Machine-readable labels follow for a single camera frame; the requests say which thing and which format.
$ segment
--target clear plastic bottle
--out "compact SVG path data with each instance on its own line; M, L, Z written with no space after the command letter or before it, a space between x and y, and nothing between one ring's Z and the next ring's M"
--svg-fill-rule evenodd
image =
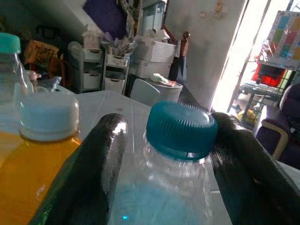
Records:
M20 135L0 132L0 224L26 225L77 149L75 95L36 93L20 102Z
M144 148L119 178L111 225L208 225L206 166L217 123L205 112L173 102L154 105Z
M18 58L20 39L0 33L0 105L19 104L22 97L33 93L32 84Z

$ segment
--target teal cap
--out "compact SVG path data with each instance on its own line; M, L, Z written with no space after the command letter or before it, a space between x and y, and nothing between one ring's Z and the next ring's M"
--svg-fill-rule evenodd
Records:
M217 122L203 110L176 102L152 106L146 137L162 154L196 161L208 156L217 136Z
M0 53L20 53L21 43L16 35L0 33Z

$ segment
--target ribbed bottle cap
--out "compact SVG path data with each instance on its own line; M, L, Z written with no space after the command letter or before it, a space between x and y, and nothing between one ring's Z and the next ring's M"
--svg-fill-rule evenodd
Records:
M0 53L20 53L20 39L16 35L0 33Z
M213 117L199 108L159 102L151 108L146 137L164 155L195 161L209 154L217 129Z
M57 141L73 135L79 122L75 95L36 93L20 102L20 133L35 141Z

